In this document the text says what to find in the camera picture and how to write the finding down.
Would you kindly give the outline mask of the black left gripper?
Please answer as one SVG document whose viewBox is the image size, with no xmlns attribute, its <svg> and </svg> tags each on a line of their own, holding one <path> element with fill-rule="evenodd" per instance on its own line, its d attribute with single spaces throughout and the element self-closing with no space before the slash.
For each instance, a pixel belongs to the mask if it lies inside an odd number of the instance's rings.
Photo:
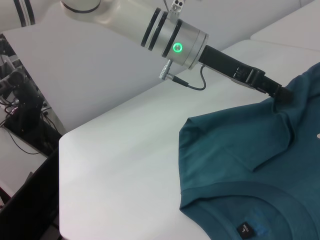
<svg viewBox="0 0 320 240">
<path fill-rule="evenodd" d="M 206 45 L 199 62 L 232 81 L 268 94 L 277 103 L 291 103 L 293 92 L 265 76 L 262 70 L 240 62 Z"/>
</svg>

